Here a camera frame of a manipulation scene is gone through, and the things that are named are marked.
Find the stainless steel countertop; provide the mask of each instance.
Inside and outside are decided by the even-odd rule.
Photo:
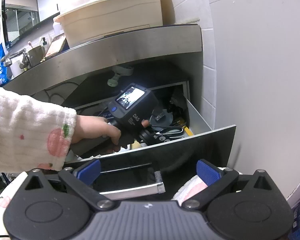
[[[99,69],[135,60],[202,51],[198,25],[174,25],[121,33],[55,56],[4,86],[20,95],[41,90]]]

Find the triangular hole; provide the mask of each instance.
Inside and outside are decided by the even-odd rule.
[[[260,176],[257,180],[257,182],[254,185],[254,188],[261,188],[261,189],[266,189],[266,190],[271,190],[271,186],[266,180],[265,177]]]
[[[38,188],[43,188],[40,179],[37,176],[32,176],[25,190],[38,189]]]

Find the pink strawberry print clothing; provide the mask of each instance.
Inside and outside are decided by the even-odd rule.
[[[77,114],[0,88],[0,172],[61,170]]]

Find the blue gripper pad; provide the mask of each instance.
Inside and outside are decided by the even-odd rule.
[[[217,180],[221,179],[223,171],[212,164],[209,163],[208,165],[207,163],[202,160],[197,162],[197,175],[205,184],[207,184],[207,186],[210,186]]]
[[[92,160],[86,165],[76,169],[74,176],[86,185],[91,185],[101,173],[101,163],[99,160]]]

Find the scissors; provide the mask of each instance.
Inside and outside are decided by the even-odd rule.
[[[158,143],[170,142],[183,138],[185,130],[183,128],[165,128],[154,134],[154,138],[158,140]]]

